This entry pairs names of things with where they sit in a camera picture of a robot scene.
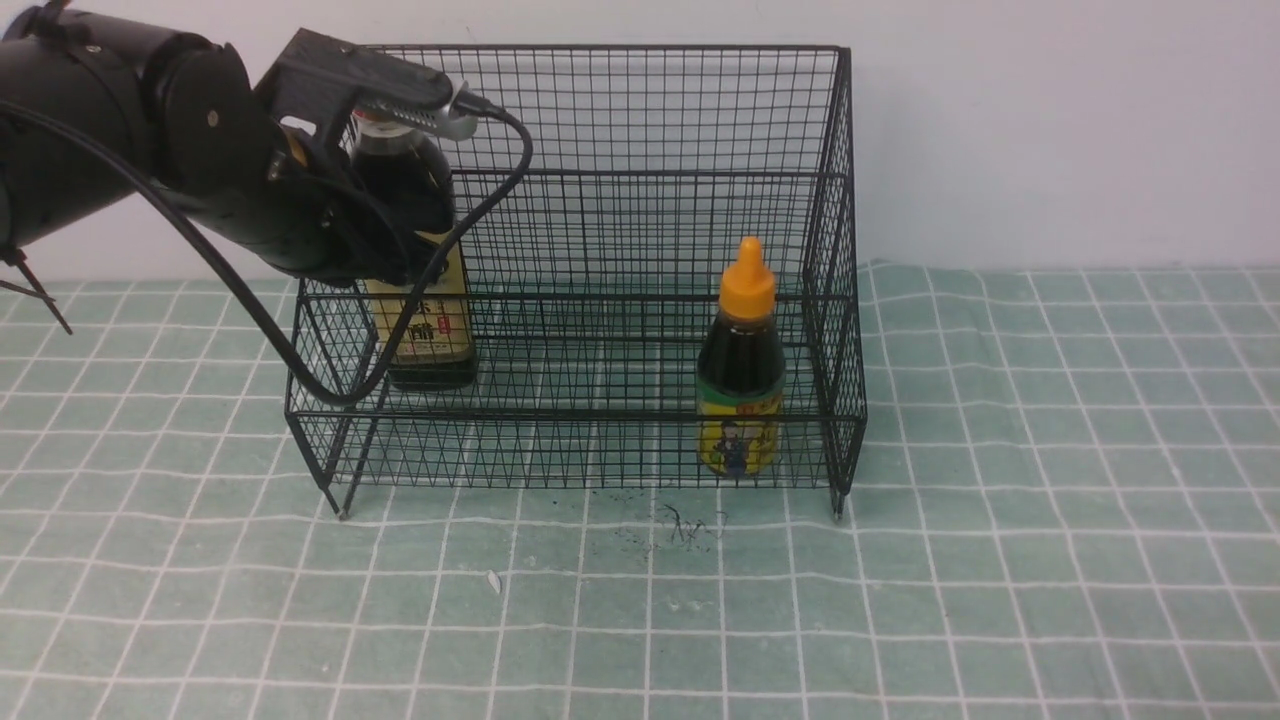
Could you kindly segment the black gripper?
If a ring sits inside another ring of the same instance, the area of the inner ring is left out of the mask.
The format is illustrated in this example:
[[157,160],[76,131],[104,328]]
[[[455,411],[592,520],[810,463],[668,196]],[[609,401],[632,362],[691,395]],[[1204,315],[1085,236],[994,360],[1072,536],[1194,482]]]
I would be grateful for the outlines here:
[[305,133],[280,126],[262,160],[202,192],[186,192],[186,215],[287,275],[333,286],[406,283],[416,268],[403,222],[334,165]]

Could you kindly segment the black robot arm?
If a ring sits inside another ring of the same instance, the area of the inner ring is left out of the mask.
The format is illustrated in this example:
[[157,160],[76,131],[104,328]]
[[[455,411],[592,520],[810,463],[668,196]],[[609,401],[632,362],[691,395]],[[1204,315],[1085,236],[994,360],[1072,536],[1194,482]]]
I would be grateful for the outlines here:
[[3,100],[96,141],[285,275],[404,284],[433,255],[360,187],[335,138],[270,113],[228,44],[50,1],[3,35]]

